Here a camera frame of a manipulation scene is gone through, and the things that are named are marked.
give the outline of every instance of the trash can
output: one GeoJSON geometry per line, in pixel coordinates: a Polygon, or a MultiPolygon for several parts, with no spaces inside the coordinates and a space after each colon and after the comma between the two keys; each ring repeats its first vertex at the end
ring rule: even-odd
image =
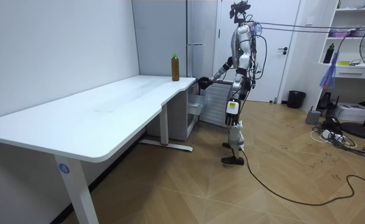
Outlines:
{"type": "Polygon", "coordinates": [[[287,100],[287,106],[289,108],[298,109],[301,108],[307,94],[301,91],[289,91],[289,98],[287,100]]]}

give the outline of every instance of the camera on robot head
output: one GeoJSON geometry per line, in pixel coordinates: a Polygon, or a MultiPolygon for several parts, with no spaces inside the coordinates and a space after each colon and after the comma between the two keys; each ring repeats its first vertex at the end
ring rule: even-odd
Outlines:
{"type": "Polygon", "coordinates": [[[250,9],[250,7],[251,5],[247,1],[232,4],[229,18],[232,19],[234,17],[234,23],[242,24],[246,20],[246,10],[250,9]]]}

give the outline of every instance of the drawer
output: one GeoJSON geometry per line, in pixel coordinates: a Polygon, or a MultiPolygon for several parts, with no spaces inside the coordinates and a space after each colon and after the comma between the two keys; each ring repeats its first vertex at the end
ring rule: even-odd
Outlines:
{"type": "Polygon", "coordinates": [[[365,78],[365,68],[337,68],[336,78],[365,78]]]}
{"type": "Polygon", "coordinates": [[[188,99],[188,114],[200,115],[207,105],[206,97],[190,95],[188,99]]]}

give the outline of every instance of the power strip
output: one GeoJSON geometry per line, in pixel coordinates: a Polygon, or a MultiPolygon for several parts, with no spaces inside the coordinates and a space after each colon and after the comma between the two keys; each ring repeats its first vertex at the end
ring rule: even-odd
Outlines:
{"type": "Polygon", "coordinates": [[[343,135],[340,135],[340,134],[335,134],[329,130],[324,130],[321,134],[321,136],[324,138],[324,139],[329,139],[329,138],[333,138],[335,139],[336,141],[339,141],[339,142],[342,142],[344,140],[344,136],[343,135]]]}

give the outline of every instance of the label sticker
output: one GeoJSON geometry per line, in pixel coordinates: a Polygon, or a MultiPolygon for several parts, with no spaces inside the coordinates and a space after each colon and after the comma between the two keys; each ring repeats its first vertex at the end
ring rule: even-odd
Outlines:
{"type": "Polygon", "coordinates": [[[59,164],[59,169],[65,173],[65,174],[68,174],[70,173],[70,169],[68,166],[66,166],[65,164],[59,164]]]}

